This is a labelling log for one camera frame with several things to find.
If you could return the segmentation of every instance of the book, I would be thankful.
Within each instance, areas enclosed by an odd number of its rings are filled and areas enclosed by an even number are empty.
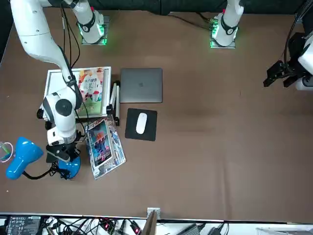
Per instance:
[[[115,158],[111,134],[104,119],[89,129],[88,139],[94,167],[100,167],[111,158]]]
[[[88,137],[86,138],[87,152],[90,158],[91,170],[96,180],[108,174],[109,172],[111,172],[112,170],[116,169],[117,167],[119,167],[120,165],[126,162],[124,151],[121,145],[120,138],[116,131],[116,126],[115,126],[115,122],[114,122],[112,115],[108,115],[105,118],[98,119],[95,122],[91,123],[89,125],[89,129],[92,130],[95,126],[98,126],[98,124],[102,122],[105,122],[108,128],[108,131],[107,131],[108,137],[109,137],[109,140],[112,141],[111,153],[114,153],[115,158],[112,157],[108,159],[108,161],[103,162],[101,165],[96,166],[94,162],[94,158],[92,157],[93,146],[90,145],[90,141],[92,141],[92,139],[90,139],[88,135]]]
[[[102,112],[104,68],[93,68],[79,72],[78,87],[88,114],[97,115]],[[79,116],[85,116],[84,105],[77,110]]]

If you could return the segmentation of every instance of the laptop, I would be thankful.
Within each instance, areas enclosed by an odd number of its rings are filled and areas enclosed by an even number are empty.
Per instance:
[[[161,103],[162,69],[121,69],[120,103]]]

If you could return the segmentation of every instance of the white computer mouse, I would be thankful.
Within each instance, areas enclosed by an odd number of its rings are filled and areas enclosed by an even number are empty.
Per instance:
[[[147,115],[145,113],[140,113],[137,120],[136,131],[138,134],[143,134],[145,132],[147,122]]]

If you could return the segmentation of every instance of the black mouse pad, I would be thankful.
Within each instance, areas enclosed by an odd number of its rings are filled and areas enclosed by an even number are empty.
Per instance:
[[[145,113],[147,115],[146,127],[143,134],[138,134],[136,131],[137,120],[140,113]],[[156,134],[157,134],[157,111],[144,109],[128,109],[125,138],[144,141],[155,141]]]

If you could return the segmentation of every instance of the book cover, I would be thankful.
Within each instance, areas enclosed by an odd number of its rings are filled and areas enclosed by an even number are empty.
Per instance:
[[[114,149],[112,152],[114,152],[115,154],[115,158],[111,158],[108,161],[106,161],[104,164],[102,164],[99,167],[95,167],[95,164],[93,163],[93,158],[91,157],[91,148],[89,147],[90,145],[89,143],[89,139],[87,138],[87,152],[89,154],[90,157],[90,165],[91,165],[91,170],[93,173],[94,178],[97,180],[100,177],[108,174],[109,172],[111,172],[112,170],[116,169],[117,167],[119,167],[120,165],[122,165],[123,163],[126,162],[126,158],[124,155],[124,151],[122,148],[122,144],[120,141],[120,138],[118,136],[118,133],[116,131],[116,126],[115,126],[115,122],[114,119],[111,115],[108,115],[105,118],[96,120],[94,123],[92,123],[91,125],[89,125],[89,127],[93,127],[96,126],[98,123],[105,121],[106,126],[108,127],[109,131],[109,138],[112,140],[112,144],[113,144],[113,148]]]
[[[79,72],[78,87],[89,115],[102,112],[104,68],[81,70]],[[84,105],[77,110],[78,115],[86,115]]]
[[[91,150],[91,162],[94,167],[99,167],[109,159],[115,158],[110,138],[110,133],[104,120],[89,129],[89,147]]]

